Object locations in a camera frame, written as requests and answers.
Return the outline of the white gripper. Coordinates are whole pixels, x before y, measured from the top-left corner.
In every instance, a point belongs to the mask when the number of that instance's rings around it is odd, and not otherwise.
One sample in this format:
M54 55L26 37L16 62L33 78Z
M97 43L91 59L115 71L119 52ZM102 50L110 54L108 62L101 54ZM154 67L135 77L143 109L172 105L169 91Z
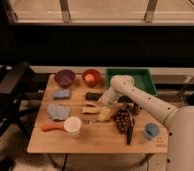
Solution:
M118 99L118 93L114 89L107 89L99 99L99 102L103 105L100 110L98 119L100 121L109 120L111 117L111 109L108 106L113 105Z

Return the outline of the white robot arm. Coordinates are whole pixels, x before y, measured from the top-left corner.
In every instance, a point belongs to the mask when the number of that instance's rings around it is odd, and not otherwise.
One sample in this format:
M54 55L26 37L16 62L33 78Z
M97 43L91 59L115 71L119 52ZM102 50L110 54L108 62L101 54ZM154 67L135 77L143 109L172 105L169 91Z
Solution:
M194 106L177 107L134 86L129 75L115 75L100 102L111 106L127 96L168 130L166 171L194 171Z

